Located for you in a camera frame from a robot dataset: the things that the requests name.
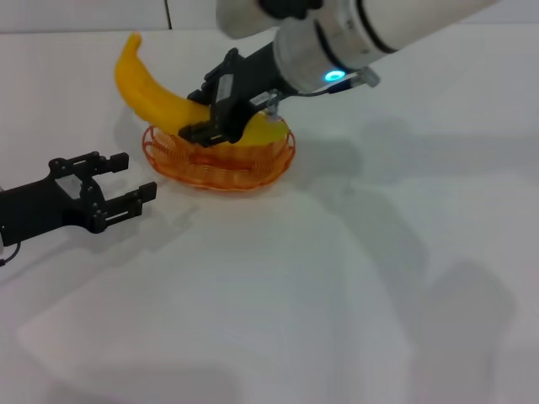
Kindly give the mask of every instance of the toy banana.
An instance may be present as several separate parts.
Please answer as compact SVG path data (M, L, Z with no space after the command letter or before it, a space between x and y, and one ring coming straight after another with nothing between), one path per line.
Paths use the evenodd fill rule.
M141 43L139 33L131 34L115 68L116 86L127 105L141 119L171 135L177 135L185 126L209 120L208 106L181 98L153 79L137 55ZM288 131L286 123L268 121L263 114L256 114L242 140L234 146L267 145L286 138Z

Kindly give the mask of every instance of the white wall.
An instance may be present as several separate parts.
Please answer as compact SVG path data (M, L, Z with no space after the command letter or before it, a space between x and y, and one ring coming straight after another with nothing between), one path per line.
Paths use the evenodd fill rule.
M167 28L164 0L0 0L0 32Z
M168 0L174 29L216 27L216 0Z
M215 28L216 0L168 0L175 29ZM501 0L470 23L539 23L539 0ZM2 0L0 32L166 29L165 0Z
M216 0L168 0L173 28L215 28L215 4ZM539 0L500 0L467 22L539 23Z

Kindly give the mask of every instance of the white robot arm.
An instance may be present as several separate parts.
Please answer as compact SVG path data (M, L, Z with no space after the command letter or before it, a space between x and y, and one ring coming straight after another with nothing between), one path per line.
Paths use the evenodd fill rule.
M247 58L236 49L189 99L211 121L179 132L203 146L239 141L250 118L291 96L337 93L367 83L373 61L486 8L497 0L217 0L216 18L233 39L278 27Z
M495 2L324 0L315 4L307 0L219 0L217 22L235 39L280 25L274 42L280 72L292 87L310 93L327 85L327 72L355 72ZM311 10L304 19L276 18L279 4L285 8L293 3Z

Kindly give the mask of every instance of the orange wire basket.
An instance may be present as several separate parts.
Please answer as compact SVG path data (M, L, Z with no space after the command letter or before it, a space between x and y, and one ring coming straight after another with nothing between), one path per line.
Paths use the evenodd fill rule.
M296 139L285 138L264 146L193 145L179 136L150 126L142 150L152 167L165 177L198 189L249 191L274 183L291 165Z

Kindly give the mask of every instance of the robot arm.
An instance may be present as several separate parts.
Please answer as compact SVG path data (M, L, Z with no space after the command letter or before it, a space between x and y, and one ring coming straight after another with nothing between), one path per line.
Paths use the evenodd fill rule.
M0 253L12 246L64 226L79 226L98 234L107 227L142 214L156 198L157 184L147 183L128 194L106 200L93 176L128 168L129 156L107 159L96 151L49 163L46 178L0 193ZM13 258L0 259L0 267Z
M239 141L250 118L269 103L368 82L372 62L495 2L218 0L218 25L234 39L279 29L271 44L247 58L231 50L205 76L202 88L188 98L209 105L211 120L179 135L203 146Z

